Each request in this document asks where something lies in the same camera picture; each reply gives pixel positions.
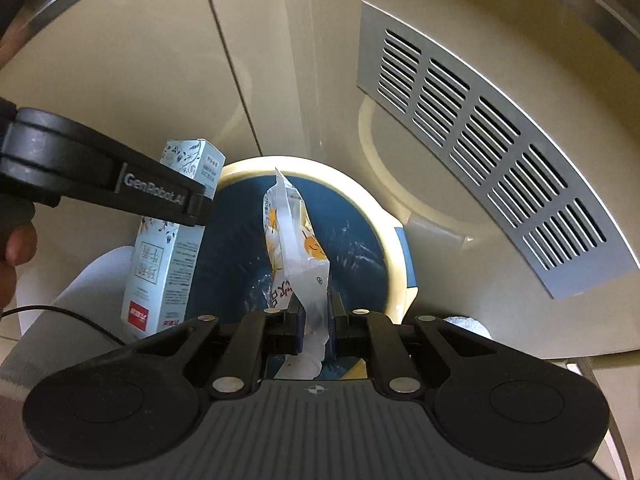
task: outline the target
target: cream wall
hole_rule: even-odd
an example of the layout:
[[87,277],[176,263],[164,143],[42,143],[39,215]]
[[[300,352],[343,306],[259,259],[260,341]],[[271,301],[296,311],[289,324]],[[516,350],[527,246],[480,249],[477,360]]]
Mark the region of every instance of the cream wall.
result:
[[309,157],[285,0],[214,0],[264,155]]
[[[594,370],[594,375],[616,417],[631,468],[635,478],[638,478],[640,475],[640,365]],[[607,459],[604,457],[602,468],[612,478],[617,478],[615,470],[610,470]]]
[[593,458],[593,463],[598,466],[605,475],[611,478],[611,480],[621,480],[616,471],[616,466],[613,463],[609,449],[604,442],[600,445],[600,448],[598,448],[598,452]]
[[[159,158],[204,137],[228,162],[257,156],[207,0],[81,0],[1,71],[0,95],[87,124]],[[63,199],[39,206],[19,304],[49,302],[90,261],[135,239],[138,217]]]

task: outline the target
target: finger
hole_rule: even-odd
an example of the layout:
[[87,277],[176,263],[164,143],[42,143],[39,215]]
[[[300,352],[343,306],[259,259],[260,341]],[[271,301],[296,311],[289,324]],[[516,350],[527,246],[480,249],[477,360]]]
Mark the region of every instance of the finger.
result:
[[33,224],[20,225],[9,236],[4,259],[14,267],[25,264],[33,258],[37,246],[38,234]]
[[6,262],[0,262],[0,310],[6,307],[15,294],[15,269]]

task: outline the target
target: screw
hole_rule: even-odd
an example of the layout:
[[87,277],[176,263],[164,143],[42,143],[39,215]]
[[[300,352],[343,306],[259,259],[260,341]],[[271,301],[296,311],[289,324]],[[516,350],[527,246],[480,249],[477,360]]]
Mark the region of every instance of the screw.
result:
[[219,377],[212,386],[222,394],[232,394],[244,388],[244,381],[239,377]]
[[396,377],[389,381],[389,387],[398,394],[412,394],[420,389],[420,381],[411,377]]

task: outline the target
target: snack package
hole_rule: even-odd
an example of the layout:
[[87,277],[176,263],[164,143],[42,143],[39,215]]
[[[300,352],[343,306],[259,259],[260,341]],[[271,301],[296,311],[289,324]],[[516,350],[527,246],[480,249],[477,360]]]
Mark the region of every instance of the snack package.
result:
[[318,243],[298,190],[276,168],[276,185],[263,201],[264,238],[271,261],[270,306],[284,310],[292,293],[305,308],[305,338],[297,356],[287,355],[277,379],[318,376],[329,339],[326,287],[329,260]]

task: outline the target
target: vent slot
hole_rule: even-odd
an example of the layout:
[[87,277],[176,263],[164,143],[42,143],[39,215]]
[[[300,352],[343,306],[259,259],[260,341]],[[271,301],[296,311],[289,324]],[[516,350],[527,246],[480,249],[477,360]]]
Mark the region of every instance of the vent slot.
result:
[[385,32],[378,93],[405,114],[414,90],[415,74],[422,53],[418,47],[392,30],[387,29]]
[[447,140],[447,137],[441,134],[436,128],[429,124],[428,120],[418,112],[418,110],[414,113],[414,118],[412,119],[414,124],[420,128],[420,131],[426,134],[433,142],[435,142],[441,148],[444,146],[444,143]]
[[495,119],[495,116],[488,111],[486,106],[476,105],[474,112],[471,114],[471,120],[475,126],[480,128],[488,136],[498,140],[502,145],[502,149],[506,152],[508,146],[511,146],[516,139],[516,135],[510,129],[505,127],[500,121]]
[[419,58],[422,55],[422,50],[419,47],[407,41],[405,38],[403,38],[399,34],[396,34],[394,31],[390,30],[389,28],[385,32],[390,38],[401,43],[402,46],[404,46],[405,49],[407,49],[409,52],[411,52],[412,54],[415,54],[416,57]]
[[433,68],[429,68],[428,72],[443,84],[445,84],[451,91],[464,99],[466,93],[469,91],[469,85],[462,81],[462,79],[460,79],[447,67],[433,59],[433,57],[430,59],[430,61],[431,67]]
[[366,3],[358,86],[460,180],[554,298],[640,267],[593,187],[517,104],[454,53]]
[[546,270],[568,263],[606,242],[580,199],[551,215],[523,240]]

